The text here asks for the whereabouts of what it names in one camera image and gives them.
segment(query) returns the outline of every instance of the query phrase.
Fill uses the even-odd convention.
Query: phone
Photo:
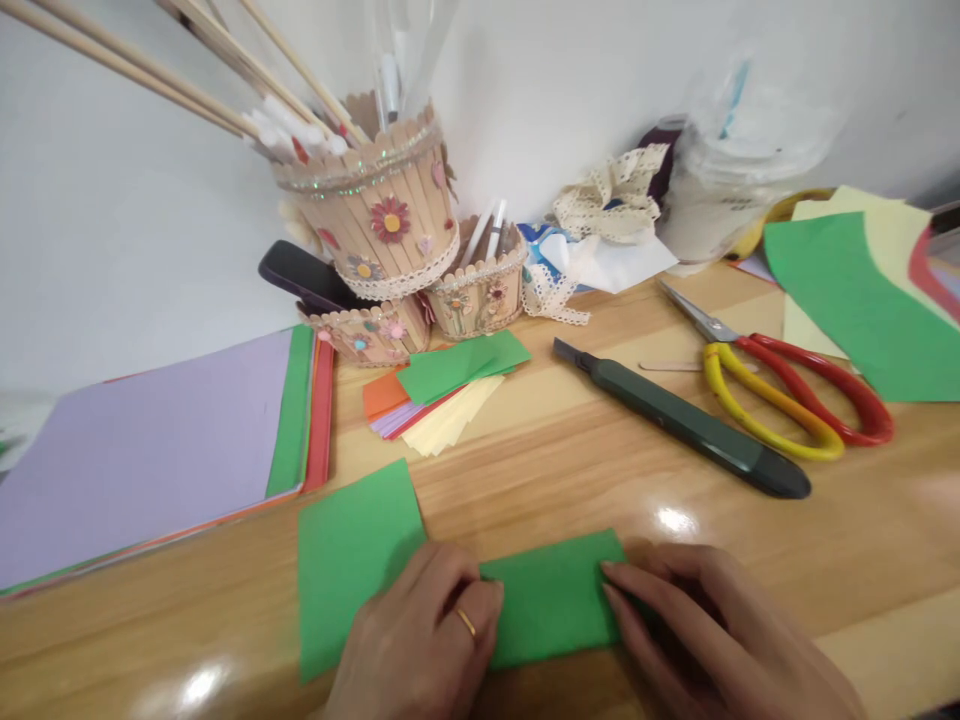
[[[260,277],[296,295],[311,314],[371,308],[375,300],[361,300],[336,270],[303,248],[277,240],[260,261]]]

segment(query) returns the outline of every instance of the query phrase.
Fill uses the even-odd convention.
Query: scissors
[[[749,337],[740,335],[717,318],[705,313],[662,280],[660,284],[670,299],[686,313],[697,330],[709,341],[704,349],[703,364],[707,384],[717,401],[752,435],[777,450],[807,460],[836,460],[843,454],[845,444],[874,447],[893,438],[893,418],[890,413],[873,390],[853,374],[819,355],[782,340],[760,333],[753,333]],[[745,350],[773,370],[793,398],[747,370],[733,354],[731,344]],[[813,370],[846,395],[856,408],[862,429],[857,431],[848,427],[831,413],[784,358]],[[796,420],[818,441],[818,446],[811,447],[788,440],[750,417],[727,389],[722,368],[729,370],[748,390]]]

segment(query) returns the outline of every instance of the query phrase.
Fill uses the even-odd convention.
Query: green knife handle
[[[701,455],[779,498],[805,498],[810,480],[795,463],[614,360],[590,369],[597,387]]]

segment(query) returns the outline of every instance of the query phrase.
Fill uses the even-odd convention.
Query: table surface
[[[735,329],[779,336],[783,296],[773,286],[728,267],[673,282]],[[960,406],[890,406],[891,444],[806,463],[813,495],[774,500],[552,357],[560,335],[629,367],[696,359],[702,340],[653,283],[573,304],[593,312],[586,327],[531,318],[512,326],[533,360],[440,457],[376,437],[361,387],[382,371],[341,364],[324,491],[0,606],[0,717],[293,718],[319,707],[332,674],[298,681],[297,512],[401,456],[430,537],[480,560],[608,527],[629,554],[649,542],[717,545],[799,618],[871,717],[960,697]],[[721,414],[700,373],[644,374]],[[816,387],[853,419],[830,386]],[[759,419],[803,439],[734,392]],[[612,649],[494,674],[476,716],[659,711]]]

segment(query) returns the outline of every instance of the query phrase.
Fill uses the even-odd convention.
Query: scissors handle
[[[876,393],[852,373],[808,350],[761,333],[754,333],[750,337],[741,335],[737,338],[736,345],[779,375],[783,384],[787,386],[797,402],[833,428],[847,445],[875,447],[883,445],[893,438],[893,418],[890,417],[887,408]],[[831,413],[820,402],[810,386],[797,374],[797,371],[790,367],[783,358],[793,360],[805,368],[813,370],[813,372],[836,386],[853,403],[857,415],[860,417],[862,429],[860,431],[854,430]]]
[[[836,460],[843,455],[843,440],[834,432],[833,428],[792,397],[785,395],[773,385],[761,380],[759,376],[747,370],[744,364],[733,354],[733,350],[727,343],[716,342],[707,345],[703,353],[703,366],[707,376],[707,384],[713,390],[717,402],[751,435],[760,438],[767,445],[781,452],[807,460]],[[723,377],[722,368],[729,370],[752,393],[796,420],[804,430],[817,439],[818,445],[815,447],[801,445],[778,435],[765,425],[757,422],[730,393]]]

